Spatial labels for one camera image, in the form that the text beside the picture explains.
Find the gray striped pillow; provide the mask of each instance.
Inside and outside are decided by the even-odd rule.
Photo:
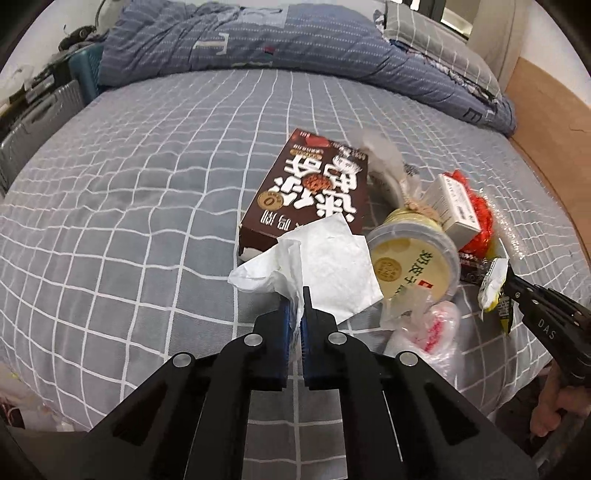
[[[407,5],[389,3],[384,36],[423,53],[476,83],[495,99],[500,98],[501,87],[484,59],[445,27]]]

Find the wall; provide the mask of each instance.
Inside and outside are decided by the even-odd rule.
[[[33,22],[0,73],[0,84],[18,67],[41,71],[66,36],[83,25],[94,25],[100,0],[54,0]]]
[[[532,1],[521,57],[552,75],[591,106],[591,77],[562,30]]]

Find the gray suitcase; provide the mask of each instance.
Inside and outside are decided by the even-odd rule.
[[[13,127],[0,144],[2,196],[35,152],[83,108],[80,86],[72,80],[48,95]]]

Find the white small box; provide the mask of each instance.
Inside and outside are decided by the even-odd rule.
[[[439,214],[443,230],[458,250],[480,233],[476,212],[464,185],[457,180],[439,174],[423,195],[423,201]]]

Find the metal screw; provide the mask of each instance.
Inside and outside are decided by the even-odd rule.
[[[414,367],[418,363],[418,357],[412,352],[403,352],[398,358],[400,363],[407,367]]]
[[[175,367],[186,367],[187,365],[191,364],[191,355],[189,355],[188,353],[180,353],[178,355],[175,355],[173,358],[173,365]]]
[[[333,345],[342,345],[347,341],[347,336],[341,332],[332,332],[329,335],[329,342]]]
[[[248,346],[257,346],[262,343],[262,336],[258,333],[249,333],[244,337],[244,343]]]

